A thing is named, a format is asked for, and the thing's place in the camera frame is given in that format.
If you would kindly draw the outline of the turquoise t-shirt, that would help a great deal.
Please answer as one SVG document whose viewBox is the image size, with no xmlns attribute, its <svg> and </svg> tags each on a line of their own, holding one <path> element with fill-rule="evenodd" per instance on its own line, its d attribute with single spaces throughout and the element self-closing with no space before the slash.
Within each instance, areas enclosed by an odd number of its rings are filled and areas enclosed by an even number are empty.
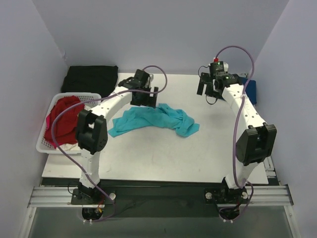
<svg viewBox="0 0 317 238">
<path fill-rule="evenodd" d="M 165 103 L 156 108 L 131 107 L 112 122 L 113 128 L 108 131 L 112 137 L 148 126 L 172 129 L 181 137 L 189 137 L 200 129 L 200 125 L 182 109 L 174 109 Z"/>
</svg>

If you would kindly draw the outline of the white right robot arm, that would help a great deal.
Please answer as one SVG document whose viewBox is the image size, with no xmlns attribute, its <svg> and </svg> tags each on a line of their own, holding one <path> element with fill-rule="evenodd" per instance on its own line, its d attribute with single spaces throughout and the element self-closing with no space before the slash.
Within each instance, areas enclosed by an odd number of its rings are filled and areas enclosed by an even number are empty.
<svg viewBox="0 0 317 238">
<path fill-rule="evenodd" d="M 228 73 L 228 64 L 214 59 L 208 73 L 199 74 L 198 95 L 223 99 L 236 119 L 232 142 L 232 173 L 225 177 L 226 186 L 219 190 L 224 202 L 237 197 L 253 170 L 271 156 L 277 129 L 256 111 L 246 94 L 246 83 L 237 74 Z"/>
</svg>

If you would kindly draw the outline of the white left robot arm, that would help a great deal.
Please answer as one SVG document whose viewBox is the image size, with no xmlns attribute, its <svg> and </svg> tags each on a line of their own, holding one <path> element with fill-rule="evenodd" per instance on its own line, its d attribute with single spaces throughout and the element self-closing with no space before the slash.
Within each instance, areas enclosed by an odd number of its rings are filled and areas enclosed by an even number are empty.
<svg viewBox="0 0 317 238">
<path fill-rule="evenodd" d="M 125 105 L 155 107 L 157 95 L 151 94 L 153 75 L 136 70 L 134 76 L 122 80 L 111 93 L 90 110 L 82 110 L 78 116 L 75 138 L 81 151 L 81 173 L 78 190 L 89 204 L 100 199 L 96 186 L 100 183 L 100 153 L 108 140 L 107 123 Z"/>
</svg>

